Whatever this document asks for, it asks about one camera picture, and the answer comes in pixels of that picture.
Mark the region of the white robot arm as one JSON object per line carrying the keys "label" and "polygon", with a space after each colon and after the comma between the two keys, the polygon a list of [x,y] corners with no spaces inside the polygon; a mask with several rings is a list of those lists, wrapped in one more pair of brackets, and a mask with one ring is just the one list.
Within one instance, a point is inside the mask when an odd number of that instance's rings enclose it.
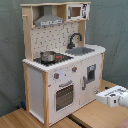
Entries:
{"label": "white robot arm", "polygon": [[96,100],[109,107],[122,106],[128,109],[128,90],[122,86],[114,86],[98,93]]}

